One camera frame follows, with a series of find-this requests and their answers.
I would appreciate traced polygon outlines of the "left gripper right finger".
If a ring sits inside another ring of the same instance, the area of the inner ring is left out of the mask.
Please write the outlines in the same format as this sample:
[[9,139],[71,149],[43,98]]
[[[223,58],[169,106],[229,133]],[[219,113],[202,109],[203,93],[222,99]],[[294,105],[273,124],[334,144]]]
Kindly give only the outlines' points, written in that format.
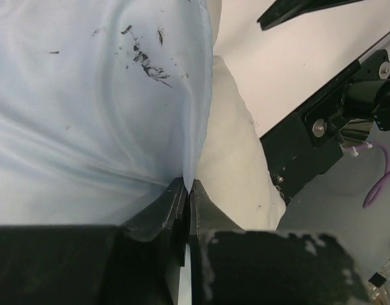
[[368,304],[354,259],[336,237],[246,231],[195,181],[189,196],[194,304]]

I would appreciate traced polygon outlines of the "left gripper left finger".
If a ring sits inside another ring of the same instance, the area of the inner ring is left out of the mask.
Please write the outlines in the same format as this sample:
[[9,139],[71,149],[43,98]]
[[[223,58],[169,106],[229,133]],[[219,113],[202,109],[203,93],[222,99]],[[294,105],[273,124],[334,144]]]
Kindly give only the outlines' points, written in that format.
[[0,226],[0,304],[177,304],[181,179],[120,225]]

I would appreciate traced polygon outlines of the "white pillow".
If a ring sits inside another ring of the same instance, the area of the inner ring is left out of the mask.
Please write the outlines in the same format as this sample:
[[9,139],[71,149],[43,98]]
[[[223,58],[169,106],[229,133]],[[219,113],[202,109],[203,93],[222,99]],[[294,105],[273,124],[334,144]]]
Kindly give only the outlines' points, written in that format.
[[259,60],[246,20],[260,8],[255,1],[208,1],[214,47],[212,102],[197,178],[211,201],[239,227],[275,230],[286,204],[274,186],[247,108]]

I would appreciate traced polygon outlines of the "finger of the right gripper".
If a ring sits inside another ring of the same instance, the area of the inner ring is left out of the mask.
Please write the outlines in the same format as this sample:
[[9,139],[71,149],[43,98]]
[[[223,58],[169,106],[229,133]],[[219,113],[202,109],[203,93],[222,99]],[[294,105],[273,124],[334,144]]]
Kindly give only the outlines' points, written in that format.
[[257,22],[261,30],[265,31],[299,15],[360,1],[362,0],[276,0]]

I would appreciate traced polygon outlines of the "light blue pillowcase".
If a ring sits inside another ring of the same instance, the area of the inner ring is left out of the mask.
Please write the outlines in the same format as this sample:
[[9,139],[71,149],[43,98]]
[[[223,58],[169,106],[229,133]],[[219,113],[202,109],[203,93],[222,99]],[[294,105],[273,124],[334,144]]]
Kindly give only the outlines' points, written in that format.
[[120,225],[192,188],[206,1],[0,1],[0,226]]

